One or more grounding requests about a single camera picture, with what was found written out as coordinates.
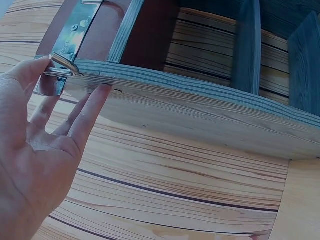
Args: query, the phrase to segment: metal clasp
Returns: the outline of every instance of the metal clasp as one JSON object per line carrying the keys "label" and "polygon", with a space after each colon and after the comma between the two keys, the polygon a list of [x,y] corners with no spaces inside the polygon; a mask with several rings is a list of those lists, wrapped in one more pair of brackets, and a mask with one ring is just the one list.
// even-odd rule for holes
{"label": "metal clasp", "polygon": [[57,64],[60,64],[62,68],[49,67],[48,70],[44,72],[45,75],[57,78],[69,78],[80,75],[77,65],[62,55],[55,52],[53,55],[50,55],[49,58]]}
{"label": "metal clasp", "polygon": [[60,96],[64,91],[67,78],[82,76],[82,74],[79,73],[77,65],[58,53],[49,57],[61,68],[49,67],[41,76],[37,92],[45,96]]}

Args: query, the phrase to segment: wooden box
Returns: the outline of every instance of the wooden box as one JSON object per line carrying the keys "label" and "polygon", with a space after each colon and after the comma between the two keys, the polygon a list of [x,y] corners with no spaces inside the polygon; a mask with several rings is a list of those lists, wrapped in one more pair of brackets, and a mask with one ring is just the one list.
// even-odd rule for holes
{"label": "wooden box", "polygon": [[[37,51],[53,46],[66,0]],[[114,92],[112,121],[284,159],[320,157],[317,0],[109,0],[65,92]]]}

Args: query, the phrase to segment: wooden slat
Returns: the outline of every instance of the wooden slat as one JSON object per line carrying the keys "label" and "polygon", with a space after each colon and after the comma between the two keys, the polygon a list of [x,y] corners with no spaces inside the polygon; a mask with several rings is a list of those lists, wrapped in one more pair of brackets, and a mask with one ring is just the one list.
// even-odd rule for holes
{"label": "wooden slat", "polygon": [[319,239],[320,162],[292,161],[270,240]]}
{"label": "wooden slat", "polygon": [[261,75],[261,15],[259,0],[245,0],[236,24],[231,87],[259,94]]}
{"label": "wooden slat", "polygon": [[[165,72],[229,86],[236,21],[181,8]],[[262,31],[259,95],[289,104],[287,41]]]}
{"label": "wooden slat", "polygon": [[288,40],[290,106],[320,116],[320,24],[315,12]]}

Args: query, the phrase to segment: light wooden surface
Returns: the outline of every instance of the light wooden surface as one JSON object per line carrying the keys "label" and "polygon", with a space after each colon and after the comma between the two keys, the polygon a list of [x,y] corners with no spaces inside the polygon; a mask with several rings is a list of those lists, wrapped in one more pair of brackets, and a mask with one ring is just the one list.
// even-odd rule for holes
{"label": "light wooden surface", "polygon": [[320,236],[320,162],[292,161],[270,240],[316,240]]}
{"label": "light wooden surface", "polygon": [[[61,0],[19,0],[0,20],[0,72],[32,59]],[[74,107],[64,95],[47,130]],[[33,95],[29,115],[43,99]],[[72,188],[34,237],[267,240],[288,161],[99,117]]]}

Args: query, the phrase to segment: wooden panel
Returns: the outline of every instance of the wooden panel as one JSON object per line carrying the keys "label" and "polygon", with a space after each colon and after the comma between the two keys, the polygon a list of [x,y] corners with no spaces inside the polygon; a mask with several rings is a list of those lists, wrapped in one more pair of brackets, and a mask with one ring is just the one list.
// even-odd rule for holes
{"label": "wooden panel", "polygon": [[290,106],[320,116],[320,24],[315,12],[288,40]]}
{"label": "wooden panel", "polygon": [[[165,72],[229,86],[232,74],[236,21],[181,8]],[[289,104],[287,41],[262,31],[259,95]]]}
{"label": "wooden panel", "polygon": [[118,63],[163,71],[178,13],[178,0],[144,0]]}
{"label": "wooden panel", "polygon": [[312,114],[183,76],[80,59],[75,63],[82,72],[101,77],[70,78],[73,96],[101,83],[122,91],[102,112],[113,121],[285,159],[320,154],[320,118]]}
{"label": "wooden panel", "polygon": [[319,239],[320,162],[292,161],[270,240]]}
{"label": "wooden panel", "polygon": [[[236,19],[244,0],[180,0],[181,6]],[[318,0],[260,0],[262,28],[287,39],[310,11],[320,13]]]}
{"label": "wooden panel", "polygon": [[231,87],[259,94],[261,74],[261,16],[259,0],[245,0],[236,24]]}
{"label": "wooden panel", "polygon": [[[62,97],[47,126],[49,132],[74,107]],[[42,99],[32,96],[29,116]],[[274,195],[282,195],[287,169],[288,162],[282,159],[205,145],[99,117],[68,197],[52,216],[71,228],[117,240],[127,235],[136,239],[132,233],[140,233],[138,239],[173,240],[185,235],[194,239],[268,239],[277,213],[268,209],[266,201],[271,203]],[[211,202],[202,202],[202,193],[210,194]],[[223,203],[220,198],[224,195],[225,203],[238,199],[238,207],[212,203]],[[245,201],[251,201],[251,206],[264,202],[266,209],[247,209]],[[42,228],[39,234],[49,230]],[[158,236],[159,231],[168,235]]]}

